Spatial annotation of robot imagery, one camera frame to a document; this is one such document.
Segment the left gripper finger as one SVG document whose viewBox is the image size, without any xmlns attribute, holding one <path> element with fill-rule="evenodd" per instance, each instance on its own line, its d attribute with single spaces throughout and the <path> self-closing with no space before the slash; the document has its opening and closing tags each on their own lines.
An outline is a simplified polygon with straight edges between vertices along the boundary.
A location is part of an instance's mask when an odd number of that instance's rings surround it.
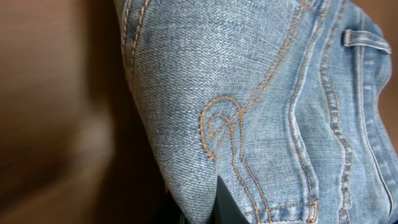
<svg viewBox="0 0 398 224">
<path fill-rule="evenodd" d="M 208 223 L 249 224 L 220 176 L 217 177 L 216 197 Z"/>
</svg>

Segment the light blue denim jeans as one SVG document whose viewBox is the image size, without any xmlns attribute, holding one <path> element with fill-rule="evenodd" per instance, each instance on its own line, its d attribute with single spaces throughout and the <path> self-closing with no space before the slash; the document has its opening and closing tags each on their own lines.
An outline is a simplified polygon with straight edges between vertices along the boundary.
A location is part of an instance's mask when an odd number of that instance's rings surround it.
<svg viewBox="0 0 398 224">
<path fill-rule="evenodd" d="M 118 0 L 129 89 L 164 179 L 159 223 L 396 223 L 379 115 L 391 47 L 337 0 Z"/>
</svg>

